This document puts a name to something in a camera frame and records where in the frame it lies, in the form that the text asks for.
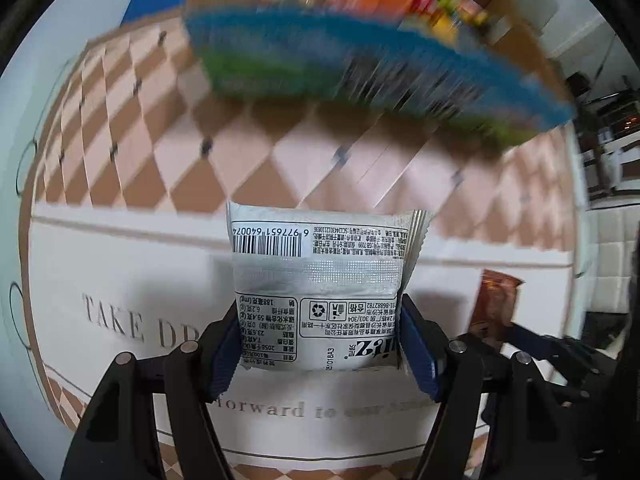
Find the tiled wall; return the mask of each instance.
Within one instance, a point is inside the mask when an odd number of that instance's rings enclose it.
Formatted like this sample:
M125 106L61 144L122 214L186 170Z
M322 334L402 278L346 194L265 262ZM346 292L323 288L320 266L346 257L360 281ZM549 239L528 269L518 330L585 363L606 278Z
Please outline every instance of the tiled wall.
M594 205L594 227L598 233L596 285L590 310L628 312L628 284L634 250L640 201L601 202Z

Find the checkered pattern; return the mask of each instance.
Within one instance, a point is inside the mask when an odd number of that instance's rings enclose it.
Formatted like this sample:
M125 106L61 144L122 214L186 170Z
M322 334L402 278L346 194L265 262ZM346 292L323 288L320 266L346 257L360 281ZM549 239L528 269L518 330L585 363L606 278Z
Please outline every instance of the checkered pattern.
M36 202L219 214L252 205L424 208L443 237L571 250L559 128L487 160L434 124L212 93L180 18L93 47L52 110Z
M87 404L78 399L74 394L61 386L54 378L47 376L49 386L56 400L56 405L60 410L62 422L71 430L75 431L80 424L80 419L84 415Z
M62 422L72 431L78 428L80 418L87 407L85 402L61 386L53 377L47 376ZM473 441L467 466L473 468L482 462L486 435ZM167 480L182 480L182 470L175 447L160 442L160 457ZM419 457L393 462L388 465L369 465L347 469L287 470L230 463L236 480L401 480L411 478Z

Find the silver bolt head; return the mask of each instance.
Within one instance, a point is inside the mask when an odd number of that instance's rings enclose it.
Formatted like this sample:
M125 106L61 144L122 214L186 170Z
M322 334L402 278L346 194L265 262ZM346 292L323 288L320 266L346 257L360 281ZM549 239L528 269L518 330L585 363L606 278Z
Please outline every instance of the silver bolt head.
M526 352L518 352L516 354L516 359L523 365L528 365L532 361L531 356Z
M456 354L462 354L466 351L466 344L459 339L453 339L449 341L449 349Z
M190 354L198 349L198 342L193 340L185 341L180 345L180 351L185 354Z
M125 365L131 361L131 354L129 352L120 352L116 355L116 363L119 365Z

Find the barcode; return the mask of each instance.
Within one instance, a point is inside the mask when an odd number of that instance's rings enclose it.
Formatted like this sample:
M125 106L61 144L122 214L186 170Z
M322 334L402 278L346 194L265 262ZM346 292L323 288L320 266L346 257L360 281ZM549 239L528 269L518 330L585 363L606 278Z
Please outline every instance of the barcode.
M300 258L302 257L302 234L295 236L234 235L234 252Z

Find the recycling symbol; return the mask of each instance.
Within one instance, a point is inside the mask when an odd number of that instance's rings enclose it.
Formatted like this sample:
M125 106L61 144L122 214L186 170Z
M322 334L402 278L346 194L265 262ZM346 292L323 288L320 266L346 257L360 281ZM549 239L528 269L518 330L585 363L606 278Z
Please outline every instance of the recycling symbol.
M314 303L314 305L311 307L311 312L313 313L314 317L322 317L324 316L324 306Z

